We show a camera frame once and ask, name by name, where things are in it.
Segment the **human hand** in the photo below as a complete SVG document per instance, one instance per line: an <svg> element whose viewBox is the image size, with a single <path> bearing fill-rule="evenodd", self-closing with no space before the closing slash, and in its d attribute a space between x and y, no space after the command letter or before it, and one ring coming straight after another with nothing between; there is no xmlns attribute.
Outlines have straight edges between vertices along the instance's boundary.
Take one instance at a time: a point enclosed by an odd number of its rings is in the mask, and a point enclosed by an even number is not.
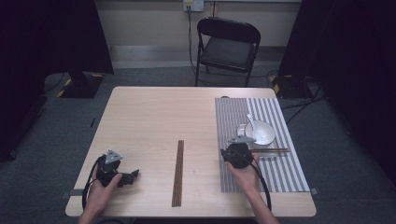
<svg viewBox="0 0 396 224"><path fill-rule="evenodd" d="M98 166L96 165L92 173L93 181L90 186L87 205L78 223L93 223L94 220L102 214L110 201L111 193L122 178L122 174L116 174L107 187L104 187L102 183L96 179L97 168Z"/></svg>
<svg viewBox="0 0 396 224"><path fill-rule="evenodd" d="M253 153L253 159L255 161L259 161L260 157L259 154ZM243 169L235 169L233 165L226 161L224 164L227 166L227 169L233 174L235 177L236 184L238 187L245 193L251 192L259 192L259 177L256 171L250 165L243 168Z"/></svg>

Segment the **chair seat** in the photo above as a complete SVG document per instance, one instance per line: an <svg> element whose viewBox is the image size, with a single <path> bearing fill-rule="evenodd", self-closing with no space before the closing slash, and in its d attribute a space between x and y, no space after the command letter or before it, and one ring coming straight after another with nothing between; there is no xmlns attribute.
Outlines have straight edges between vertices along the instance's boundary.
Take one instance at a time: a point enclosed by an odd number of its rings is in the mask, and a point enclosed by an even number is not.
<svg viewBox="0 0 396 224"><path fill-rule="evenodd" d="M226 64L227 66L233 66L237 70L248 70L253 50L253 44L211 37L207 42L200 61L202 64Z"/></svg>

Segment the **white bowl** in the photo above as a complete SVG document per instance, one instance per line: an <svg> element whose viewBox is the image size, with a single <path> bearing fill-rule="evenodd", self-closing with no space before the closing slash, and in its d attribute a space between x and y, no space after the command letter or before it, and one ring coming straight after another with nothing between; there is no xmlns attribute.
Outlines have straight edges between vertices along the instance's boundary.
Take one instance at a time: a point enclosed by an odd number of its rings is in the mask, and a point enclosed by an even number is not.
<svg viewBox="0 0 396 224"><path fill-rule="evenodd" d="M245 127L245 135L247 137L256 139L256 141L254 142L255 147L258 148L268 147L275 140L274 128L269 123L259 119L256 119L253 122L256 126L256 130L254 131L255 136L253 136L253 131L250 122Z"/></svg>

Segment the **chair backrest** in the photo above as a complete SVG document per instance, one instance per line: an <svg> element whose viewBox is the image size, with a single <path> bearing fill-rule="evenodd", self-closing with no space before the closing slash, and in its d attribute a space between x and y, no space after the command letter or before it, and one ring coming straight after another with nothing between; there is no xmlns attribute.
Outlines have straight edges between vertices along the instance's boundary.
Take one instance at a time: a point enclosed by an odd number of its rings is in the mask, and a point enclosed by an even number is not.
<svg viewBox="0 0 396 224"><path fill-rule="evenodd" d="M241 22L225 20L217 17L201 19L197 25L198 35L214 36L223 39L255 43L260 45L262 36L253 25Z"/></svg>

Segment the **wooden table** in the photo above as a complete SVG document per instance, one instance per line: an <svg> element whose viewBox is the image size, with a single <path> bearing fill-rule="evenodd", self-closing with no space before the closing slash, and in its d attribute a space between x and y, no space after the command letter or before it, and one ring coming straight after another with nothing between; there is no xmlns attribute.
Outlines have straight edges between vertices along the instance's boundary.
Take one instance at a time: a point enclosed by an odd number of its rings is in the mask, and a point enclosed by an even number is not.
<svg viewBox="0 0 396 224"><path fill-rule="evenodd" d="M215 98L276 98L271 89L117 87L93 138L75 189L108 149L123 156L119 172L140 169L132 186L113 193L109 217L254 217L242 193L221 193ZM184 140L180 207L172 207L177 141ZM312 217L309 192L271 193L277 217ZM66 214L82 213L72 196Z"/></svg>

